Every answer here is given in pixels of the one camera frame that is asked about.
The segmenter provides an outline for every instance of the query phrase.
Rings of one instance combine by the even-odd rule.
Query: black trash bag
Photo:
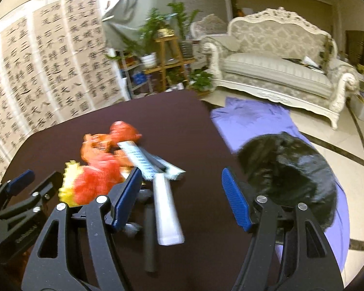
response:
[[[261,135],[244,145],[238,159],[257,195],[282,206],[303,202],[323,230],[332,225],[337,204],[335,177],[312,146],[286,132]]]

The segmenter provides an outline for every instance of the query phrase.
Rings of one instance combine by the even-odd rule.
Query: tabletop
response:
[[[143,135],[140,145],[186,171],[171,182],[174,203],[185,242],[158,246],[158,273],[144,271],[140,238],[114,235],[117,254],[135,291],[231,290],[244,261],[251,235],[237,226],[221,184],[221,172],[241,168],[213,125],[210,115],[192,91],[182,90],[122,102],[37,132],[18,150],[3,181],[27,169],[36,180],[11,203],[28,197],[31,189],[65,162],[80,161],[83,136],[109,133],[115,121],[132,124]],[[55,196],[50,208],[58,203]],[[86,268],[91,267],[84,256]],[[269,282],[279,263],[273,260]]]

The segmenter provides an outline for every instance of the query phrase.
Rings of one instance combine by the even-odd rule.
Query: purple cloth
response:
[[[299,132],[290,117],[289,110],[278,104],[227,97],[225,107],[214,109],[211,118],[232,153],[236,153],[252,138],[283,131],[302,139],[313,147],[311,142]],[[342,271],[349,249],[349,211],[345,192],[337,178],[336,187],[335,217],[331,227],[325,230],[325,236]],[[279,256],[282,255],[282,248],[283,246],[276,246]]]

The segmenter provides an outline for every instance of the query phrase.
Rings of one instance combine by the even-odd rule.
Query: silver screw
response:
[[[260,203],[266,203],[267,202],[267,197],[265,196],[257,196],[256,200]]]
[[[66,208],[66,204],[61,202],[61,203],[57,204],[56,208],[57,208],[58,211],[62,211],[63,209]]]
[[[96,198],[97,203],[104,203],[104,202],[106,202],[107,200],[108,200],[108,197],[107,197],[107,196],[98,196],[98,197]]]
[[[303,202],[298,203],[298,208],[301,209],[302,211],[307,210],[307,205]]]

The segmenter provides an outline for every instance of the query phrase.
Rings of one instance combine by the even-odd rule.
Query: tile floor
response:
[[[240,91],[217,88],[203,100],[214,105],[225,106],[227,96],[258,99]],[[363,144],[347,107],[340,116],[336,131],[330,127],[329,119],[323,116],[301,109],[290,110],[291,118],[301,132],[319,138],[364,160]],[[357,120],[357,123],[364,137],[364,122]],[[364,241],[364,166],[328,148],[317,144],[314,146],[326,158],[346,192],[350,218],[350,238]],[[345,269],[342,272],[345,286],[352,281],[363,265],[364,251],[350,250]]]

